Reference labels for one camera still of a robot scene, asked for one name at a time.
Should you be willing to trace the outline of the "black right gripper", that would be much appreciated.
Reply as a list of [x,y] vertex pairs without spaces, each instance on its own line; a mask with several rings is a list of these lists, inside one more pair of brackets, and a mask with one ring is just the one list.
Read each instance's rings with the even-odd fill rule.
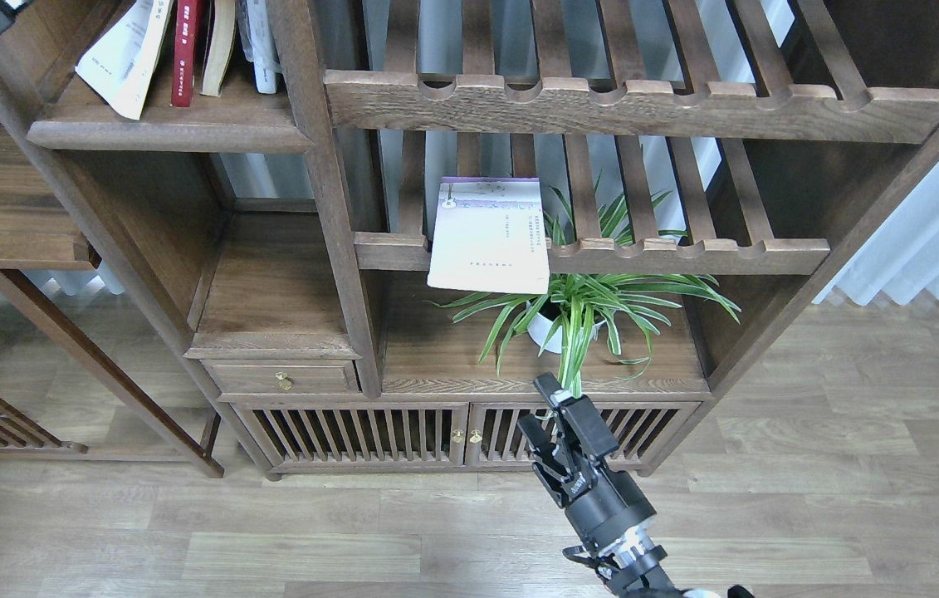
[[[587,395],[573,397],[552,372],[534,379],[535,389],[554,412],[561,446],[551,440],[534,415],[517,425],[531,451],[533,467],[583,546],[596,557],[641,557],[654,547],[648,526],[656,516],[639,485],[626,472],[614,472],[605,458],[618,449],[613,432]],[[561,477],[556,457],[568,457],[569,476]]]

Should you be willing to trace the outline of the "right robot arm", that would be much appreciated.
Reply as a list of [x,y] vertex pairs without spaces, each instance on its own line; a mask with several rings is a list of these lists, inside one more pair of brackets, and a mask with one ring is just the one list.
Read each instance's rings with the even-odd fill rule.
[[712,597],[701,588],[678,588],[660,561],[667,553],[648,536],[655,508],[631,474],[615,472],[606,455],[617,439],[587,396],[573,396],[551,372],[536,389],[550,406],[555,432],[532,414],[518,419],[533,469],[578,534],[565,559],[587,566],[617,597]]

